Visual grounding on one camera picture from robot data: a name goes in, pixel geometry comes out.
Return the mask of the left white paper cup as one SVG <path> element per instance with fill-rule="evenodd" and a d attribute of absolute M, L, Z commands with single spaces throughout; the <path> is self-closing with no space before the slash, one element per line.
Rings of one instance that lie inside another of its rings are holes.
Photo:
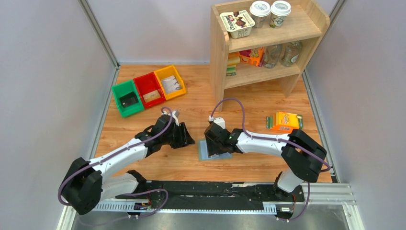
<path fill-rule="evenodd" d="M 271 13 L 271 6 L 265 1 L 258 0 L 251 4 L 249 12 L 251 14 L 251 18 L 255 22 L 253 27 L 261 28 L 266 17 Z"/>

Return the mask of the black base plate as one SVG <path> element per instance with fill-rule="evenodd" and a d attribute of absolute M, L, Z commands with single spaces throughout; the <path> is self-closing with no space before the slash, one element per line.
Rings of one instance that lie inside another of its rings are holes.
<path fill-rule="evenodd" d="M 141 186 L 142 191 L 151 191 L 140 198 L 151 201 L 152 207 L 160 206 L 165 200 L 166 189 L 169 198 L 163 206 L 166 209 L 210 209 L 210 210 L 260 210 L 263 202 L 304 202 L 301 186 L 293 194 L 276 196 L 273 183 L 243 182 L 201 182 L 201 181 L 147 181 Z"/>

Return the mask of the black card in green bin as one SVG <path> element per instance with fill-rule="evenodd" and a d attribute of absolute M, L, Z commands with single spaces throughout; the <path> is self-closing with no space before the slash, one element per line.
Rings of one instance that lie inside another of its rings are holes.
<path fill-rule="evenodd" d="M 123 108 L 130 107 L 139 102 L 137 94 L 135 92 L 130 92 L 119 98 L 120 104 Z"/>

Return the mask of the wooden shelf unit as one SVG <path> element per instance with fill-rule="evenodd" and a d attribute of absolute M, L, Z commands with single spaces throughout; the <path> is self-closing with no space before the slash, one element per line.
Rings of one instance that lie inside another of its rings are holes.
<path fill-rule="evenodd" d="M 252 29 L 249 36 L 233 39 L 226 31 L 220 14 L 247 10 L 253 2 L 239 0 L 211 6 L 210 83 L 216 102 L 226 89 L 277 79 L 282 93 L 289 97 L 330 26 L 330 17 L 314 0 L 291 0 L 292 13 L 280 29 L 264 25 Z M 235 76 L 226 75 L 229 53 L 257 47 L 302 41 L 302 51 L 291 67 L 272 69 L 239 64 Z"/>

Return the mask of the aluminium frame rail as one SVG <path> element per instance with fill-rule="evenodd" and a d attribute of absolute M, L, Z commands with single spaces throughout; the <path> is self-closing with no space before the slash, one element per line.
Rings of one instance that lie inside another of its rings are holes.
<path fill-rule="evenodd" d="M 91 205 L 93 211 L 267 215 L 283 222 L 300 219 L 316 206 L 340 206 L 351 230 L 364 228 L 348 184 L 303 183 L 278 195 L 275 183 L 145 181 L 140 195 L 118 195 Z"/>

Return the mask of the white paper cup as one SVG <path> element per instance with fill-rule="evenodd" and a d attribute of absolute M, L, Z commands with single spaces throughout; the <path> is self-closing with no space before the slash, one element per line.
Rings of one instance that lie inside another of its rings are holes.
<path fill-rule="evenodd" d="M 271 5 L 270 27 L 280 28 L 286 17 L 291 14 L 290 3 L 284 0 L 277 0 Z"/>
<path fill-rule="evenodd" d="M 271 6 L 265 1 L 258 0 L 251 4 L 249 12 L 251 14 L 251 18 L 255 22 L 253 27 L 261 28 L 266 17 L 271 13 Z"/>

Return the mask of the card in red bin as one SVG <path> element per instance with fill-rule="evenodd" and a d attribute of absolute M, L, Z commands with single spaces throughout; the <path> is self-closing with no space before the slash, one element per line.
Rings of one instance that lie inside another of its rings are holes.
<path fill-rule="evenodd" d="M 160 93 L 159 93 L 158 90 L 154 90 L 154 91 L 151 91 L 151 92 L 148 92 L 148 93 L 144 94 L 143 98 L 144 98 L 144 101 L 146 103 L 149 103 L 149 102 L 151 102 L 153 100 L 159 99 L 160 98 Z"/>

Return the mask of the Chobani yogurt tub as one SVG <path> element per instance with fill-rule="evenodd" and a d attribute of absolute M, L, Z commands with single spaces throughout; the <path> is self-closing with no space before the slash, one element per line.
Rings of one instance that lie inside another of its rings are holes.
<path fill-rule="evenodd" d="M 233 39 L 249 36 L 255 25 L 254 20 L 246 10 L 223 12 L 220 14 L 220 19 Z"/>

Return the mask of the right clear glass jar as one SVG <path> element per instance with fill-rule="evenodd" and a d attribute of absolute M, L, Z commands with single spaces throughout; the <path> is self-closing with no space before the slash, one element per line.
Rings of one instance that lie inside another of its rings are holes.
<path fill-rule="evenodd" d="M 285 67 L 290 67 L 296 63 L 296 60 L 302 50 L 301 41 L 292 41 L 289 42 L 285 48 L 285 53 L 281 59 L 281 64 Z"/>

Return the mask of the right white paper cup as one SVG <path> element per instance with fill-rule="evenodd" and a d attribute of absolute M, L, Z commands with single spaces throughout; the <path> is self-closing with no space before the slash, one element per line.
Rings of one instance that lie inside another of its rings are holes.
<path fill-rule="evenodd" d="M 277 0 L 271 5 L 270 27 L 280 28 L 286 17 L 291 14 L 290 3 L 284 0 Z"/>

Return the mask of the red plastic bin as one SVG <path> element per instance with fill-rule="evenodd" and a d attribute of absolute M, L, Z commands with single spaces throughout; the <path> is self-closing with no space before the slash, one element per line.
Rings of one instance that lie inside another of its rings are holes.
<path fill-rule="evenodd" d="M 133 82 L 135 83 L 136 89 L 139 93 L 141 102 L 144 106 L 145 109 L 154 107 L 156 105 L 162 104 L 166 101 L 165 97 L 164 97 L 164 93 L 163 90 L 155 76 L 155 74 L 153 72 L 136 77 L 133 79 Z M 160 93 L 160 98 L 153 100 L 149 103 L 146 103 L 144 101 L 143 95 L 154 91 L 154 90 L 158 90 Z"/>

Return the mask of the left clear glass jar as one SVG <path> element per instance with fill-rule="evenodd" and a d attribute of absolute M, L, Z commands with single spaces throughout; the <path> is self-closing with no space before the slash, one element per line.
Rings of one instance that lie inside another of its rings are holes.
<path fill-rule="evenodd" d="M 262 66 L 268 69 L 274 68 L 279 61 L 281 52 L 282 44 L 268 46 L 263 55 Z"/>

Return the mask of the orange snack box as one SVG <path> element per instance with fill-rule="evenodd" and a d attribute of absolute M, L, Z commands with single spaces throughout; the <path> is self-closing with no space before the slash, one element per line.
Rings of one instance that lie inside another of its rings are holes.
<path fill-rule="evenodd" d="M 288 112 L 276 112 L 266 118 L 266 128 L 284 133 L 303 129 L 303 116 Z"/>

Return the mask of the yellow plastic bin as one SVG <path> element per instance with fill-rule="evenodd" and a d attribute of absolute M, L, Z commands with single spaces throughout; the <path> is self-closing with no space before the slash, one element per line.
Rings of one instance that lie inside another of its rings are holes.
<path fill-rule="evenodd" d="M 170 65 L 154 71 L 154 74 L 163 90 L 166 100 L 186 94 L 183 79 L 174 65 Z"/>

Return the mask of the orange box on shelf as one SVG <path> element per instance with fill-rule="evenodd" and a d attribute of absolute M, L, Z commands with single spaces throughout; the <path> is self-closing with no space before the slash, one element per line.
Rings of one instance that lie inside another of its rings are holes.
<path fill-rule="evenodd" d="M 239 51 L 240 61 L 256 67 L 261 67 L 264 52 L 265 47 L 257 47 Z"/>

